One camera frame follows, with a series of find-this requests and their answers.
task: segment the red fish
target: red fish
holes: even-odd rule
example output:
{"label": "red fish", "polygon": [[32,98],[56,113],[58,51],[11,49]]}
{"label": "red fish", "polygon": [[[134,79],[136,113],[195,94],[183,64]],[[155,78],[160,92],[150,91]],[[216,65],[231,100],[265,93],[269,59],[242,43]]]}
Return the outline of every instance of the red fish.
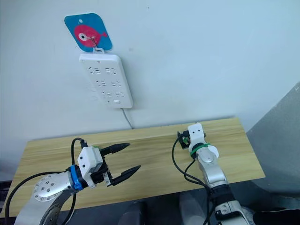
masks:
{"label": "red fish", "polygon": [[101,41],[101,36],[107,37],[107,34],[103,32],[100,34],[95,29],[87,25],[78,25],[74,29],[75,37],[77,40],[87,47],[95,47],[95,44],[98,45]]}

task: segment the green rubber band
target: green rubber band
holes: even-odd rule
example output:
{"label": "green rubber band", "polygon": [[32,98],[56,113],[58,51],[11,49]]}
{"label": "green rubber band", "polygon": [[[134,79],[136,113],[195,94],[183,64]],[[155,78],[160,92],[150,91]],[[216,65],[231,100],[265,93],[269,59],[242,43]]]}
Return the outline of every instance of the green rubber band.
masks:
{"label": "green rubber band", "polygon": [[190,155],[192,156],[195,152],[197,152],[200,148],[204,148],[204,147],[208,147],[210,145],[210,143],[206,143],[204,145],[200,145],[199,147],[195,148],[194,150],[192,150],[190,152]]}

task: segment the gray wall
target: gray wall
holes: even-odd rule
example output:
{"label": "gray wall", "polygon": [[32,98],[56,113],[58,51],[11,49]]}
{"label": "gray wall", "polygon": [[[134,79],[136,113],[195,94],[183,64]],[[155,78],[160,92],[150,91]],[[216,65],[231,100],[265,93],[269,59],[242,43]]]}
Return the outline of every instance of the gray wall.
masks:
{"label": "gray wall", "polygon": [[247,135],[266,174],[255,184],[300,195],[300,82]]}

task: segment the white wall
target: white wall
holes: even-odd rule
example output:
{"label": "white wall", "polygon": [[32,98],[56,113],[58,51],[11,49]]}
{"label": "white wall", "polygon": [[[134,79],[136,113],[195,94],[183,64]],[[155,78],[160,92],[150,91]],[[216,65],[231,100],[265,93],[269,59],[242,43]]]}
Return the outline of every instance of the white wall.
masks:
{"label": "white wall", "polygon": [[66,15],[100,15],[136,128],[237,116],[249,130],[299,81],[299,1],[2,0],[0,180],[28,140],[128,129],[90,85]]}

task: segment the electrical socket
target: electrical socket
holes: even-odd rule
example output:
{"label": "electrical socket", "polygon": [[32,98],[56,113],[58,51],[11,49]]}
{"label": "electrical socket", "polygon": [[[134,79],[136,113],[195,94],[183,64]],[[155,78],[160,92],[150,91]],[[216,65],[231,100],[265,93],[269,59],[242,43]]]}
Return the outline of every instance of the electrical socket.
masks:
{"label": "electrical socket", "polygon": [[79,61],[106,105],[111,108],[132,108],[129,86],[117,55],[82,53]]}

